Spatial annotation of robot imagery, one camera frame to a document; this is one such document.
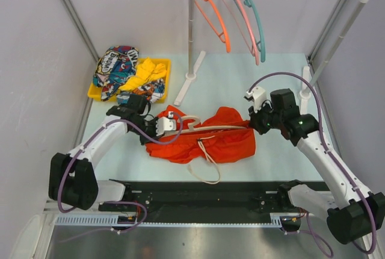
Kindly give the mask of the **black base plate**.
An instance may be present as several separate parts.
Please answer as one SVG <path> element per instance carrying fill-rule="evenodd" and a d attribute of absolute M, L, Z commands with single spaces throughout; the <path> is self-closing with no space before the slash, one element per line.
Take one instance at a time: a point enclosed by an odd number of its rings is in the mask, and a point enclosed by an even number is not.
<path fill-rule="evenodd" d="M 139 203 L 147 223 L 269 223 L 272 213 L 301 217 L 304 212 L 283 202 L 281 181 L 125 182 L 123 200 Z"/>

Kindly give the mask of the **pink hanger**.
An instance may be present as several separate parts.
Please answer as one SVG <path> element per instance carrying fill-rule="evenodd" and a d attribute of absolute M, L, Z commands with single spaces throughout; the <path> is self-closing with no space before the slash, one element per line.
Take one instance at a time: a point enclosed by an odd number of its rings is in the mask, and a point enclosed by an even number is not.
<path fill-rule="evenodd" d="M 244 42 L 247 45 L 248 50 L 250 51 L 251 56 L 254 58 L 255 65 L 258 66 L 259 65 L 259 51 L 257 50 L 255 36 L 254 36 L 253 30 L 252 30 L 248 15 L 247 15 L 244 7 L 242 6 L 241 0 L 233 0 L 233 2 L 235 3 L 238 11 L 240 12 L 240 14 L 242 16 L 242 19 L 244 21 L 245 27 L 246 27 L 247 32 L 248 32 L 248 37 L 243 33 L 241 25 L 240 25 L 239 21 L 237 20 L 235 13 L 230 9 L 228 3 L 225 0 L 222 0 L 222 1 L 224 2 L 224 5 L 226 6 L 226 8 L 230 12 L 230 14 L 232 15 L 232 17 L 236 23 L 236 26 L 238 27 L 238 30 L 241 33 L 241 35 L 244 39 Z"/>

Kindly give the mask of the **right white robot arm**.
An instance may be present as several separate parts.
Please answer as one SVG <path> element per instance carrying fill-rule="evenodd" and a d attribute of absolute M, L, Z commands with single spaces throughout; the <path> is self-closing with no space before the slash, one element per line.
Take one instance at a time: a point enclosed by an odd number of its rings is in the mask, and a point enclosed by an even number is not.
<path fill-rule="evenodd" d="M 311 114 L 301 114 L 290 89 L 267 95 L 261 87 L 246 92 L 250 126 L 260 135 L 279 130 L 313 164 L 326 183 L 328 198 L 298 180 L 281 187 L 277 197 L 283 211 L 300 207 L 324 220 L 341 244 L 351 243 L 376 233 L 384 221 L 384 195 L 373 193 L 342 161 L 324 138 L 319 121 Z"/>

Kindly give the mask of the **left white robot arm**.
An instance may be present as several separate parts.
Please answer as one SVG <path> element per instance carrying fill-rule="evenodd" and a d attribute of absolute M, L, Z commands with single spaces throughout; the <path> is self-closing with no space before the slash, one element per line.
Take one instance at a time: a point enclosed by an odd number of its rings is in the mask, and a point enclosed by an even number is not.
<path fill-rule="evenodd" d="M 71 151 L 56 153 L 51 159 L 49 197 L 62 213 L 88 210 L 95 203 L 112 202 L 121 211 L 132 206 L 133 196 L 126 186 L 113 180 L 98 180 L 95 168 L 115 142 L 127 133 L 142 141 L 156 137 L 156 119 L 146 120 L 150 102 L 143 95 L 130 95 L 127 103 L 107 112 L 98 129 Z"/>

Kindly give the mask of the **yellow shorts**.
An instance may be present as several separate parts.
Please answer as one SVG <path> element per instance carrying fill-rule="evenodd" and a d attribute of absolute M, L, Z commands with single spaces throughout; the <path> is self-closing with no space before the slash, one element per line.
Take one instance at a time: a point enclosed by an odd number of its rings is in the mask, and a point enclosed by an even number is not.
<path fill-rule="evenodd" d="M 166 74 L 167 68 L 164 63 L 154 63 L 151 58 L 147 57 L 137 65 L 135 75 L 120 86 L 119 90 L 122 92 L 131 92 L 151 81 L 165 78 Z"/>

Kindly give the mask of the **comic print shorts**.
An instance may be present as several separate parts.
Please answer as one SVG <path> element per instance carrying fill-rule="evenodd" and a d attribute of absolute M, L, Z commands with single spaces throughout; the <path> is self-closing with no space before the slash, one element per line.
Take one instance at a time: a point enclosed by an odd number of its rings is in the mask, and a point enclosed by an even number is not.
<path fill-rule="evenodd" d="M 171 60 L 167 58 L 151 58 L 154 63 L 164 63 L 167 68 L 165 78 L 151 81 L 131 92 L 122 92 L 119 87 L 136 73 L 137 65 L 146 58 L 133 46 L 112 46 L 97 62 L 92 82 L 88 89 L 88 97 L 95 101 L 111 101 L 118 104 L 128 102 L 130 95 L 142 95 L 151 103 L 162 103 L 167 97 L 168 79 L 171 71 Z"/>

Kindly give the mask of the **orange shorts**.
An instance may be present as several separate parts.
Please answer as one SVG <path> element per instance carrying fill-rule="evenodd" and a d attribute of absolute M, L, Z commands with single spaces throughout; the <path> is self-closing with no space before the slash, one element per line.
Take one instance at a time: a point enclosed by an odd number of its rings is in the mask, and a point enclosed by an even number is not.
<path fill-rule="evenodd" d="M 216 114 L 195 127 L 231 126 L 231 129 L 204 130 L 181 134 L 167 145 L 146 143 L 151 157 L 172 163 L 187 164 L 191 160 L 208 154 L 216 163 L 234 163 L 251 157 L 256 152 L 254 131 L 249 121 L 231 107 L 220 107 Z"/>

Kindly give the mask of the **beige hanger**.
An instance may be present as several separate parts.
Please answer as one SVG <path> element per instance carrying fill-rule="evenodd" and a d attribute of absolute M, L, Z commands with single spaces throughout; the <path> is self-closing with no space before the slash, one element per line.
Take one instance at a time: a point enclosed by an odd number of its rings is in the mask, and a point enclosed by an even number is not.
<path fill-rule="evenodd" d="M 189 133 L 199 133 L 204 131 L 221 131 L 221 130 L 245 130 L 245 126 L 231 126 L 231 125 L 214 125 L 214 126 L 197 126 L 201 121 L 198 116 L 183 116 L 183 119 L 191 120 L 188 122 L 187 129 L 182 129 L 181 131 L 177 130 L 169 133 L 165 133 L 163 136 L 170 137 L 176 136 L 178 133 L 189 134 Z"/>

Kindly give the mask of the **teal hanger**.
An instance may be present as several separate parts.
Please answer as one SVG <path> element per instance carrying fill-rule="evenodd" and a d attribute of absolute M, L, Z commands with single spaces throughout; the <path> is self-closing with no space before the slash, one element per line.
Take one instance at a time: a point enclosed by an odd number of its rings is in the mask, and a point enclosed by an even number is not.
<path fill-rule="evenodd" d="M 243 7 L 247 7 L 249 9 L 252 9 L 254 18 L 257 25 L 258 34 L 255 35 L 256 40 L 256 46 L 257 50 L 259 51 L 259 62 L 264 63 L 266 62 L 266 43 L 265 43 L 265 34 L 262 26 L 262 21 L 259 15 L 259 12 L 257 10 L 256 4 L 253 0 L 243 0 Z"/>

